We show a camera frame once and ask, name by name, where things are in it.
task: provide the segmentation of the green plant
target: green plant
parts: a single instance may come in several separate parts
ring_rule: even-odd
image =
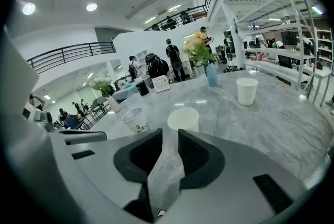
[[[189,60],[194,62],[195,67],[208,64],[209,60],[214,61],[217,57],[216,54],[209,53],[209,49],[205,47],[204,42],[195,43],[192,49],[186,48],[183,51],[188,54]]]

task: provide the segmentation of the table sign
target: table sign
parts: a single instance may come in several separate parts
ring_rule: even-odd
[[[156,92],[162,92],[168,89],[171,89],[169,84],[168,84],[168,79],[166,76],[158,76],[156,78],[152,79],[154,89]]]

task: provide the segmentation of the white pillar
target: white pillar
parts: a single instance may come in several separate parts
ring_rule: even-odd
[[[221,6],[228,21],[229,29],[231,29],[235,49],[236,65],[238,68],[240,68],[243,66],[245,54],[241,51],[244,47],[244,43],[239,36],[240,30],[238,30],[238,33],[236,33],[235,23],[237,23],[237,18],[230,5],[222,3]]]
[[[115,82],[117,80],[116,74],[114,72],[114,68],[112,67],[110,61],[106,61],[106,68],[108,70],[108,73],[110,74],[110,78],[112,80],[112,82]]]

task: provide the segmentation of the yellow flower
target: yellow flower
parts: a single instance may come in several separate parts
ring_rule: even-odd
[[[190,38],[188,41],[185,43],[185,47],[189,50],[193,50],[195,46],[198,44],[202,43],[202,39],[200,38]]]
[[[200,32],[195,32],[195,38],[200,38]]]
[[[203,40],[208,38],[208,36],[205,33],[200,33],[199,37]]]

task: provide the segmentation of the black backpack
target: black backpack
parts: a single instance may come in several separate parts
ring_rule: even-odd
[[[131,77],[137,77],[137,70],[132,65],[133,63],[134,63],[134,61],[132,61],[132,63],[129,64],[129,73],[130,73]]]
[[[174,48],[174,45],[168,46],[168,49],[169,49],[169,58],[171,59],[172,67],[177,71],[181,70],[182,63],[181,63],[180,58],[178,57],[178,54],[177,54],[176,49]]]
[[[154,75],[153,78],[156,78],[158,76],[163,75],[164,64],[163,64],[163,62],[160,59],[156,59],[156,60],[158,61],[156,67],[153,67],[153,61],[148,66],[148,69],[150,71],[152,71],[152,73]]]

